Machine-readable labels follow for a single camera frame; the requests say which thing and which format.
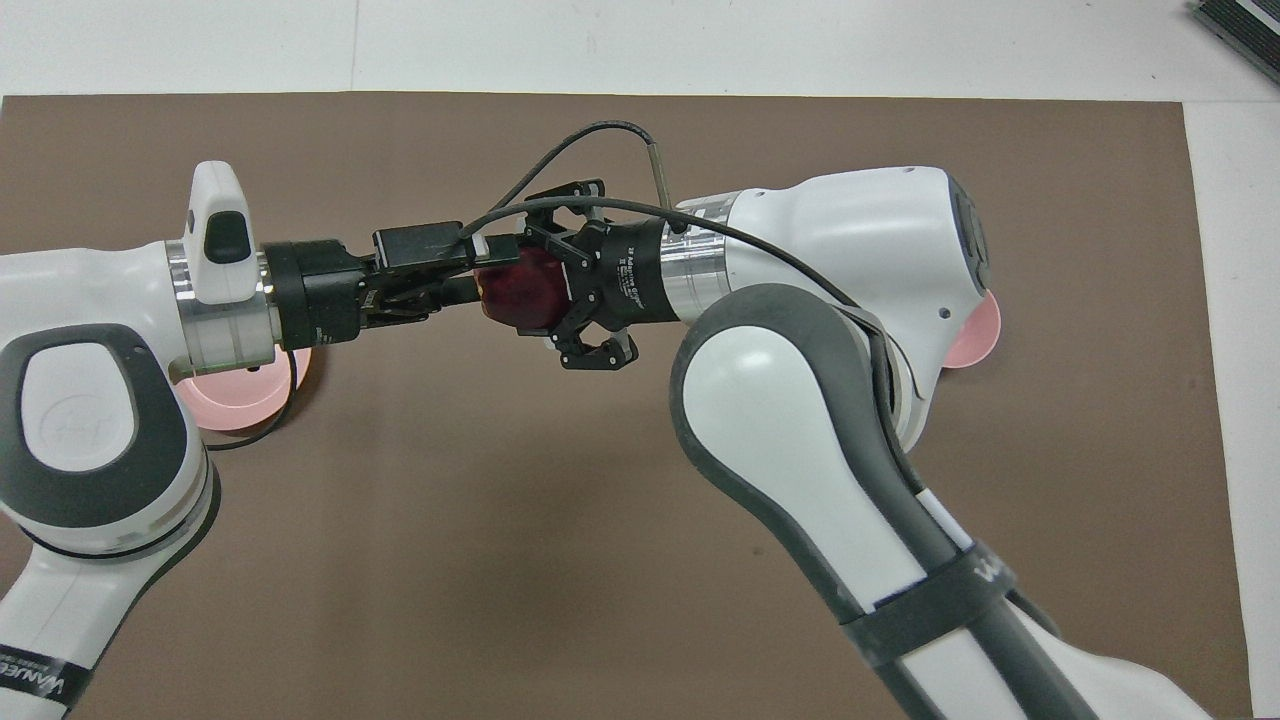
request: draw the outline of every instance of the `pink disc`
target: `pink disc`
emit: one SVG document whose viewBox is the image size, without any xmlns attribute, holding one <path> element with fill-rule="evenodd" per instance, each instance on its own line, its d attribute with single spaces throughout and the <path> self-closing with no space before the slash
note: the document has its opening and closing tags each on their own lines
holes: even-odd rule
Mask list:
<svg viewBox="0 0 1280 720">
<path fill-rule="evenodd" d="M 996 293 L 987 291 L 987 297 L 974 309 L 960 334 L 951 343 L 951 350 L 942 360 L 943 368 L 968 368 L 991 355 L 1000 340 L 1000 305 Z"/>
<path fill-rule="evenodd" d="M 302 384 L 311 364 L 311 351 L 297 350 L 293 355 L 298 361 L 298 384 Z M 175 389 L 201 428 L 241 430 L 284 407 L 289 396 L 289 359 L 283 350 L 275 348 L 275 360 L 270 365 L 189 378 L 178 383 Z"/>
</svg>

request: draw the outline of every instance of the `black button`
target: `black button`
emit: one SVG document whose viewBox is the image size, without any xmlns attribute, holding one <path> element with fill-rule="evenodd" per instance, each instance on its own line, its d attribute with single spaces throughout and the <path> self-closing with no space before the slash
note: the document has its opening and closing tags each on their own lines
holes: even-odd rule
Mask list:
<svg viewBox="0 0 1280 720">
<path fill-rule="evenodd" d="M 205 223 L 205 258 L 219 265 L 239 263 L 250 256 L 248 225 L 236 210 L 214 213 Z"/>
</svg>

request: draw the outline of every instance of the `brown mat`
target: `brown mat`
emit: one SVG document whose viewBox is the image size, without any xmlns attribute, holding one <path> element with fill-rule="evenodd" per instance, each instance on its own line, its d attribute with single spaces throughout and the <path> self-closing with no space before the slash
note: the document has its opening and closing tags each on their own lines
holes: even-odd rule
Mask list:
<svg viewBox="0 0 1280 720">
<path fill-rule="evenodd" d="M 948 373 L 925 479 L 1089 651 L 1249 712 L 1199 241 L 1170 104 L 518 95 L 8 97 L 0 251 L 178 234 L 232 163 L 260 241 L 484 211 L 627 118 L 676 197 L 895 164 L 974 196 L 1005 336 Z M 649 200 L 595 136 L 539 187 Z M 20 307 L 5 307 L 5 313 Z M 86 717 L 895 717 L 773 538 L 667 418 L 682 327 L 562 372 L 474 307 L 329 348 L 298 416 L 218 457 L 223 512 L 136 609 Z M 28 543 L 0 524 L 0 580 Z"/>
</svg>

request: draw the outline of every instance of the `pink bowl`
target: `pink bowl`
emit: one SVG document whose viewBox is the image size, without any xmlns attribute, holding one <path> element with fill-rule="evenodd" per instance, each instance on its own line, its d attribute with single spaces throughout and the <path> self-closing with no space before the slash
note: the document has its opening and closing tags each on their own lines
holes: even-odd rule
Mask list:
<svg viewBox="0 0 1280 720">
<path fill-rule="evenodd" d="M 960 334 L 951 343 L 951 350 L 942 360 L 943 368 L 968 368 L 977 365 L 983 357 L 991 355 L 1000 340 L 1000 305 L 996 302 L 996 293 L 987 291 L 987 297 L 974 309 Z"/>
<path fill-rule="evenodd" d="M 311 365 L 311 351 L 297 350 L 298 384 Z M 289 359 L 275 348 L 275 360 L 257 370 L 228 370 L 182 380 L 178 397 L 206 430 L 241 430 L 266 420 L 289 396 Z"/>
</svg>

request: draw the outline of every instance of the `black strap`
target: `black strap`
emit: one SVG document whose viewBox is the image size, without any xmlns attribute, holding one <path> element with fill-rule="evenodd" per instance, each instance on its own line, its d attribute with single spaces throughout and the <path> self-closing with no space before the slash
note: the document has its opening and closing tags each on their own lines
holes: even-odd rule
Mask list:
<svg viewBox="0 0 1280 720">
<path fill-rule="evenodd" d="M 1018 578 L 980 542 L 928 578 L 841 625 L 872 667 L 887 665 L 964 628 L 1014 589 Z"/>
<path fill-rule="evenodd" d="M 0 644 L 0 688 L 61 703 L 70 710 L 93 671 L 74 662 Z"/>
</svg>

